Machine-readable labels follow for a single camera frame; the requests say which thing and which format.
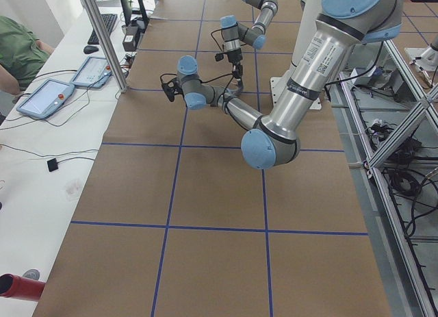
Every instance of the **white mounting plate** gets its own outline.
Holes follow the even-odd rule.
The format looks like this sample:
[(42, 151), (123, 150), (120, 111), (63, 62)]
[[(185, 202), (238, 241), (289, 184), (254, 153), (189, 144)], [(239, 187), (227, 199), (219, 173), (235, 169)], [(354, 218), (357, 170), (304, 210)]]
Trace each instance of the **white mounting plate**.
[[(404, 48), (404, 52), (408, 55), (410, 60), (414, 60), (416, 57), (422, 55), (422, 53), (426, 50), (425, 48)], [(433, 72), (436, 69), (436, 66), (431, 66), (421, 59), (415, 61), (416, 66), (421, 66), (425, 71)]]
[[(285, 84), (278, 86), (277, 84), (280, 82), (282, 77), (271, 77), (270, 83), (271, 83), (271, 97), (272, 97), (272, 103), (275, 105), (276, 102), (279, 100), (279, 97), (281, 95), (281, 92), (283, 91)], [(321, 100), (318, 98), (313, 103), (312, 106), (310, 106), (310, 110), (321, 110)]]

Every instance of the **tablet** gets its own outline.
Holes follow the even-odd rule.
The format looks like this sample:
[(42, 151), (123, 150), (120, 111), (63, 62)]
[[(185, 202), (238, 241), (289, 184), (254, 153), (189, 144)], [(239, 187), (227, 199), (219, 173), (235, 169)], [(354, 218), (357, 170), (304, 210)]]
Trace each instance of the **tablet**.
[(73, 75), (70, 83), (78, 88), (100, 88), (110, 76), (110, 66), (105, 58), (89, 56)]
[(26, 98), (16, 110), (37, 119), (47, 118), (58, 109), (75, 91), (70, 83), (48, 79)]

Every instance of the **metal pole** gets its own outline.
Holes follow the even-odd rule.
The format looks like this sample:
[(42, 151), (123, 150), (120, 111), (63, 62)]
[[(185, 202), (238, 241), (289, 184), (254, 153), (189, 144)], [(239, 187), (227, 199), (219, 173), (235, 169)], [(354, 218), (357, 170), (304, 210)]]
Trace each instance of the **metal pole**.
[(103, 24), (101, 13), (99, 12), (96, 1), (83, 0), (83, 6), (88, 14), (88, 18), (90, 19), (94, 31), (96, 32), (97, 38), (99, 39), (99, 44), (107, 58), (109, 67), (111, 67), (112, 75), (116, 78), (120, 91), (125, 92), (127, 89), (127, 82), (120, 64), (118, 63), (116, 52), (114, 51), (110, 40), (110, 35)]

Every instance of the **person's arm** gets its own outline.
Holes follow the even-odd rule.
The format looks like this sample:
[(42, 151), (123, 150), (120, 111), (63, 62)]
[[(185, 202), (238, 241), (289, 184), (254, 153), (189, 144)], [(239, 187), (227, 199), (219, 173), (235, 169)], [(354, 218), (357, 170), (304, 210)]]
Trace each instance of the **person's arm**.
[(48, 45), (47, 43), (44, 43), (41, 40), (36, 41), (36, 46), (38, 48), (40, 48), (41, 50), (46, 51), (49, 55), (51, 55), (55, 51), (54, 48), (52, 48), (50, 45)]
[(0, 65), (0, 90), (14, 95), (20, 93), (18, 81), (2, 65)]

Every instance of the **keyboard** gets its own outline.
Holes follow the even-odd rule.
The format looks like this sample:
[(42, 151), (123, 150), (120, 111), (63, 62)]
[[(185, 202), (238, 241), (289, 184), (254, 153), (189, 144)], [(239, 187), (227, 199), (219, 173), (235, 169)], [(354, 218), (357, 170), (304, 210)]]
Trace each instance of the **keyboard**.
[[(107, 28), (108, 35), (111, 35), (112, 29), (114, 28), (117, 20), (117, 14), (101, 14), (103, 23)], [(89, 45), (98, 45), (99, 39), (97, 38), (96, 32), (93, 30), (90, 38), (88, 39)]]

